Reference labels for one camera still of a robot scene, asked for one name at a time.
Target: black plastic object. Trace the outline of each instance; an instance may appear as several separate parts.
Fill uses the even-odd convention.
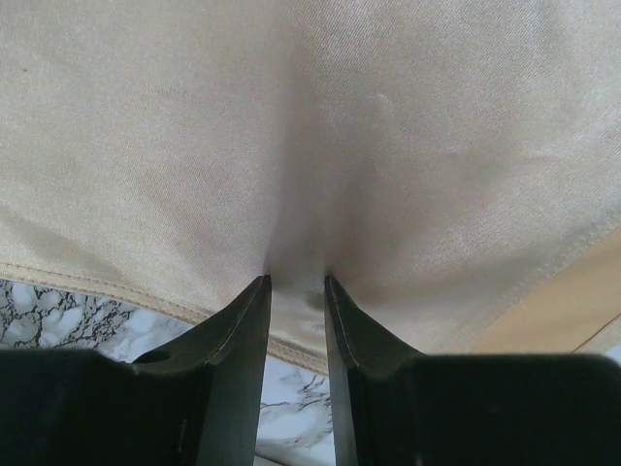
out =
[[[425,356],[325,281],[337,466],[621,465],[602,356]]]
[[[0,465],[251,465],[271,282],[132,364],[0,351]]]

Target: white marble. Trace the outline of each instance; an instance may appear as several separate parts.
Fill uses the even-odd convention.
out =
[[[0,281],[0,348],[94,348],[129,362],[189,328],[108,298]],[[268,357],[256,450],[256,466],[334,464],[326,378]]]

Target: beige fabric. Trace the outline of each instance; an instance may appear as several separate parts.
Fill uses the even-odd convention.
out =
[[[408,343],[464,350],[619,224],[619,18],[2,2],[0,273],[197,322],[270,272],[271,352],[321,370],[331,271]]]
[[[619,316],[621,229],[515,304],[483,332],[471,351],[604,352],[621,343],[621,333],[612,330],[617,325],[611,325]]]

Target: gray marble veining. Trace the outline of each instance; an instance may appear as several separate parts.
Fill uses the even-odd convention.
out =
[[[0,348],[93,348],[129,362],[189,328],[108,298],[0,281]],[[334,464],[329,398],[326,378],[268,357],[257,453],[283,465]]]

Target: satin fabric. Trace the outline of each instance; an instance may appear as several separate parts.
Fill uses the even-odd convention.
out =
[[[619,19],[617,0],[3,2],[0,274],[196,323],[270,273],[270,352],[322,371],[332,273],[409,344],[466,350],[619,225]]]

